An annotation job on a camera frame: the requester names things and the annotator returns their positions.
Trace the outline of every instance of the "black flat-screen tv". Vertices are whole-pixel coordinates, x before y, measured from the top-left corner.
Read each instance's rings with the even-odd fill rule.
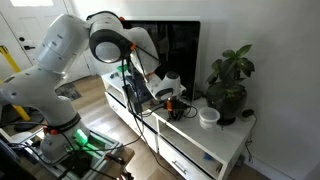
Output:
[[[156,74],[163,79],[168,71],[178,73],[181,84],[187,89],[183,95],[192,100],[200,22],[126,20],[123,25],[126,29],[142,27],[147,30],[161,61]]]

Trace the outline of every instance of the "white door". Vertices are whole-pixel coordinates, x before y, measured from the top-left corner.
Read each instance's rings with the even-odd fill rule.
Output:
[[[34,0],[34,2],[51,1],[49,6],[14,6],[13,1],[1,0],[0,10],[21,48],[32,64],[36,63],[35,53],[41,44],[50,24],[60,15],[67,14],[63,0]],[[87,59],[81,56],[73,66],[67,82],[91,75]]]
[[[14,37],[10,30],[10,27],[4,20],[3,16],[0,14],[0,46],[5,46],[9,54],[15,60],[20,69],[27,69],[32,66],[31,62],[21,49],[19,43]],[[4,80],[11,76],[15,72],[5,59],[5,57],[0,53],[0,80]]]

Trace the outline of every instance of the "tv stand shelf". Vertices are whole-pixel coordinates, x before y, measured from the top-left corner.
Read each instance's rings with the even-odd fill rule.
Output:
[[[119,77],[102,76],[110,107],[136,132],[140,133],[132,114],[126,109],[126,96]],[[207,106],[204,98],[192,102],[199,111]],[[185,179],[227,179],[244,148],[254,119],[237,119],[230,126],[204,130],[199,115],[168,121],[168,112],[159,109],[148,118],[137,118],[149,146],[168,161]],[[213,160],[204,159],[207,153]]]

